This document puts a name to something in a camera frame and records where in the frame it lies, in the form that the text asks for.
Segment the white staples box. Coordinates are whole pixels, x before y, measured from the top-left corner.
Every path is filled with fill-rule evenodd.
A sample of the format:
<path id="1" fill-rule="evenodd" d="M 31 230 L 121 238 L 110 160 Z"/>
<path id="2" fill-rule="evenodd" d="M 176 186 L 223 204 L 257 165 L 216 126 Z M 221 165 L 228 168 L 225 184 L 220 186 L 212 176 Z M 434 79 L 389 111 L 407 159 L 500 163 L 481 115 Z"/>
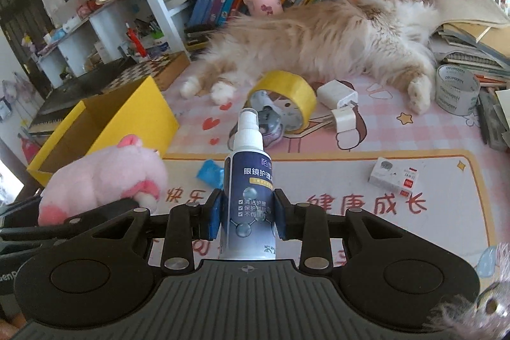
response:
<path id="1" fill-rule="evenodd" d="M 400 161 L 378 158 L 369 175 L 368 182 L 393 193 L 395 196 L 410 197 L 418 183 L 419 171 L 407 167 Z"/>

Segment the grey cat figure toy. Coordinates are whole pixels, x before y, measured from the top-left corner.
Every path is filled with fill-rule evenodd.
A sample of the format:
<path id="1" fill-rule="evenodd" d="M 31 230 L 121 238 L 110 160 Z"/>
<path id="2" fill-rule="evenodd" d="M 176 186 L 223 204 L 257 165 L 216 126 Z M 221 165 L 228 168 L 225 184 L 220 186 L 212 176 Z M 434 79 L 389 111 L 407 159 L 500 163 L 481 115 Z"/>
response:
<path id="1" fill-rule="evenodd" d="M 259 131 L 262 134 L 264 149 L 276 145 L 284 136 L 282 117 L 271 106 L 266 105 L 258 111 Z"/>

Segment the clear tape roll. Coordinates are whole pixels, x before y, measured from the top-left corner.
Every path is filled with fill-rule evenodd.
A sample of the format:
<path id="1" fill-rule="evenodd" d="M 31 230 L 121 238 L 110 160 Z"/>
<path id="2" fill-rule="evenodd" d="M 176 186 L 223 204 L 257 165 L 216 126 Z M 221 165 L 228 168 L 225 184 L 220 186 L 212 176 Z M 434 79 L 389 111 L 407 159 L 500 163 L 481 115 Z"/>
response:
<path id="1" fill-rule="evenodd" d="M 473 113 L 480 94 L 480 82 L 469 70 L 442 65 L 436 72 L 436 102 L 448 113 L 465 117 Z"/>

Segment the blue plastic wrapper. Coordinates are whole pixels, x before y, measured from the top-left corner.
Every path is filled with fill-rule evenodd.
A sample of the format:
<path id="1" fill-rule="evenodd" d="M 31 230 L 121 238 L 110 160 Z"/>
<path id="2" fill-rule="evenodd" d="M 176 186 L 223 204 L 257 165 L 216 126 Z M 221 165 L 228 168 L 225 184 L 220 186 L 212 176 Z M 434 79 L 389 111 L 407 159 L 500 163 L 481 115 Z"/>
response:
<path id="1" fill-rule="evenodd" d="M 196 178 L 211 188 L 222 189 L 224 186 L 225 170 L 213 160 L 206 160 L 201 165 Z"/>

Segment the yellow cardboard box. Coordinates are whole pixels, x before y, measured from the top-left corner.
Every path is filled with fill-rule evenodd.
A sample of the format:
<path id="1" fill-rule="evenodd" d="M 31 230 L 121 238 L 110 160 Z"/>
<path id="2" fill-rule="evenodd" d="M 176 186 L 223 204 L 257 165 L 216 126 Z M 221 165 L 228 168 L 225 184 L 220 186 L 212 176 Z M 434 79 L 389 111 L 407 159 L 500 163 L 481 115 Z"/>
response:
<path id="1" fill-rule="evenodd" d="M 28 164 L 41 185 L 61 167 L 113 146 L 128 134 L 166 153 L 179 128 L 176 116 L 151 77 L 81 100 L 60 122 Z"/>

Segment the white charger adapter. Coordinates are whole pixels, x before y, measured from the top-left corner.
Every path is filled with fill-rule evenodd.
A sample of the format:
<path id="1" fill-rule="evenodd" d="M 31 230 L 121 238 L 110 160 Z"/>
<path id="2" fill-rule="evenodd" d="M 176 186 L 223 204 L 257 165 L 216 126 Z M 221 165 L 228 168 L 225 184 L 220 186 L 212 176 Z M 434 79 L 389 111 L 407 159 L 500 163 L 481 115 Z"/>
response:
<path id="1" fill-rule="evenodd" d="M 347 81 L 331 80 L 317 88 L 318 101 L 330 110 L 358 104 L 358 92 Z"/>

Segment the orange white fluffy cat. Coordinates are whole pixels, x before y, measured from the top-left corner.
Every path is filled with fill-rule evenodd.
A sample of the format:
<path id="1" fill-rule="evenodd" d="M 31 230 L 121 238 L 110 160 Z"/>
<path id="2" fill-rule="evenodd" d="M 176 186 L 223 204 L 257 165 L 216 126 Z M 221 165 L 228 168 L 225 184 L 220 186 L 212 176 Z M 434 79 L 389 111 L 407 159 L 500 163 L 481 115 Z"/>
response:
<path id="1" fill-rule="evenodd" d="M 435 86 L 428 44 L 439 24 L 437 9 L 424 0 L 327 0 L 275 16 L 240 16 L 210 36 L 180 94 L 206 92 L 224 105 L 271 71 L 310 83 L 365 74 L 406 93 L 410 110 L 423 114 Z"/>

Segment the pink checkered table mat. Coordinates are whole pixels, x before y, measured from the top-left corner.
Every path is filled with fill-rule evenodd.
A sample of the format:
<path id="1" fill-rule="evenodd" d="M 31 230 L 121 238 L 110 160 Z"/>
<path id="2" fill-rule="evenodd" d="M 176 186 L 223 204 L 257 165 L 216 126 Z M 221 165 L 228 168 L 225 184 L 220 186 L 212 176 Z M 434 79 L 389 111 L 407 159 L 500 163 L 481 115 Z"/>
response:
<path id="1" fill-rule="evenodd" d="M 164 92 L 180 128 L 165 155 L 169 189 L 160 214 L 205 202 L 212 188 L 197 173 L 205 160 L 223 167 L 229 132 L 249 90 L 223 106 L 206 96 L 183 100 L 179 88 L 188 69 Z M 367 78 L 344 83 L 358 91 L 361 127 L 337 134 L 326 124 L 328 109 L 318 104 L 310 127 L 267 150 L 273 184 L 290 202 L 338 215 L 362 208 L 474 266 L 488 247 L 509 243 L 509 153 L 483 144 L 476 115 L 457 117 L 434 104 L 416 116 L 399 91 Z M 369 183 L 378 158 L 418 171 L 409 198 Z"/>

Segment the white plug adapter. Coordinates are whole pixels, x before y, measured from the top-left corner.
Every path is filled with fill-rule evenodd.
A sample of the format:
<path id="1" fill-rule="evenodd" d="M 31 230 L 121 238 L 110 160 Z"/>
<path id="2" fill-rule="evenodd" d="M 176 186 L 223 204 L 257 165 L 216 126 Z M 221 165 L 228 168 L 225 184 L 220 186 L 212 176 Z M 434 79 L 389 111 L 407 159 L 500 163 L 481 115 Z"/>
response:
<path id="1" fill-rule="evenodd" d="M 356 129 L 356 114 L 353 107 L 346 105 L 331 110 L 326 122 L 335 128 L 337 134 L 344 133 Z"/>

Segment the pink plush pig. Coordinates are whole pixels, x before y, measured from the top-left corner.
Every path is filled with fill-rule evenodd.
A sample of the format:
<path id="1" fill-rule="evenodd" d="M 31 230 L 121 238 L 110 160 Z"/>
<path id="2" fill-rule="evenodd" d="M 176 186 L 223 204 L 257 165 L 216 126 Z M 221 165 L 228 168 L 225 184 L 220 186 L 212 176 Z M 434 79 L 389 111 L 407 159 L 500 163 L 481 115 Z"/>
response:
<path id="1" fill-rule="evenodd" d="M 42 191 L 38 224 L 68 218 L 121 199 L 133 199 L 154 213 L 168 189 L 168 173 L 159 152 L 135 134 L 60 168 Z"/>

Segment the black electronic keyboard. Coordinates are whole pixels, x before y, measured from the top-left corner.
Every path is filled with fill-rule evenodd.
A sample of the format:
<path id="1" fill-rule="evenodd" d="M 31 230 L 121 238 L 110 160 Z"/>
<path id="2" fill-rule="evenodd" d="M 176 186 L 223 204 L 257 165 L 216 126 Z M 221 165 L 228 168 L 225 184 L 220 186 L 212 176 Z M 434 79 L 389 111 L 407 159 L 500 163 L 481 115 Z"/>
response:
<path id="1" fill-rule="evenodd" d="M 132 57 L 122 58 L 100 65 L 78 78 L 65 81 L 48 95 L 31 122 L 28 133 L 31 135 L 51 134 L 81 100 L 102 94 L 124 70 L 135 65 L 136 60 Z"/>

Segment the wooden chess board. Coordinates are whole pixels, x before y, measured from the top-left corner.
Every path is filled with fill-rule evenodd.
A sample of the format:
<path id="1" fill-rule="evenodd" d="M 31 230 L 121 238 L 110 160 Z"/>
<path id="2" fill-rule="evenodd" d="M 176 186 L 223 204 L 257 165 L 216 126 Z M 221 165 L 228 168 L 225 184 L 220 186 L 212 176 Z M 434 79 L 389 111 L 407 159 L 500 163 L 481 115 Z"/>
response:
<path id="1" fill-rule="evenodd" d="M 123 70 L 102 92 L 116 90 L 140 79 L 152 77 L 160 91 L 167 90 L 189 67 L 190 60 L 184 52 L 163 54 L 154 60 L 138 63 Z"/>

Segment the white blue spray bottle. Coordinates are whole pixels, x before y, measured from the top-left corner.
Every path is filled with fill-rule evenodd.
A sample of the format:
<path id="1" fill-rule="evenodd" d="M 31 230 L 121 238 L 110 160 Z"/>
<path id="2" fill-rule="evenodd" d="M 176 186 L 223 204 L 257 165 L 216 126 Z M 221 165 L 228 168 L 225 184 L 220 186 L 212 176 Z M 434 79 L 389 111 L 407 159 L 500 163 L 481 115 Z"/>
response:
<path id="1" fill-rule="evenodd" d="M 273 189 L 272 160 L 264 150 L 259 115 L 246 108 L 239 113 L 233 149 L 225 159 L 221 259 L 276 258 Z"/>

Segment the yellow tape roll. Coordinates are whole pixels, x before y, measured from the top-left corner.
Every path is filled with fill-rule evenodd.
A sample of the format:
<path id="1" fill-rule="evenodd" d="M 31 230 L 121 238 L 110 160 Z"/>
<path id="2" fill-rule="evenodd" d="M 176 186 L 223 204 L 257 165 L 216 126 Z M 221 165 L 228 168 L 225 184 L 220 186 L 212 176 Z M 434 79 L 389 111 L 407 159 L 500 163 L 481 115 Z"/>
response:
<path id="1" fill-rule="evenodd" d="M 261 111 L 271 106 L 282 117 L 285 131 L 301 133 L 309 125 L 317 96 L 302 77 L 285 71 L 267 72 L 247 95 L 245 105 Z"/>

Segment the red bottle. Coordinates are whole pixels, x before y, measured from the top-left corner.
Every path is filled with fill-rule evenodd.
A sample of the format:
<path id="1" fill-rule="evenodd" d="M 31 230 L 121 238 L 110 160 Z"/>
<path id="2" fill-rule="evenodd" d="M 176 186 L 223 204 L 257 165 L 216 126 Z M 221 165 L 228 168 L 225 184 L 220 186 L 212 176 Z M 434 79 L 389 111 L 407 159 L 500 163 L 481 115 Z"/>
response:
<path id="1" fill-rule="evenodd" d="M 126 34 L 130 41 L 134 44 L 136 51 L 142 58 L 146 58 L 148 56 L 146 49 L 142 45 L 142 42 L 137 37 L 136 32 L 133 28 L 130 27 L 128 22 L 125 22 L 125 27 L 127 29 Z"/>

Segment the stack of papers and notebooks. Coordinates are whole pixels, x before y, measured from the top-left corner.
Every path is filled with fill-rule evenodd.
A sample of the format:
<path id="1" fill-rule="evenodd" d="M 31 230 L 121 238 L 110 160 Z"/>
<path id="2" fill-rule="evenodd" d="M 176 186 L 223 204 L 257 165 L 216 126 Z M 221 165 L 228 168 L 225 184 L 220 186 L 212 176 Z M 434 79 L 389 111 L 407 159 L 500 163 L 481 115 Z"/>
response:
<path id="1" fill-rule="evenodd" d="M 438 67 L 456 65 L 480 82 L 476 107 L 482 140 L 509 150 L 509 16 L 493 0 L 430 0 L 439 13 L 431 40 Z"/>

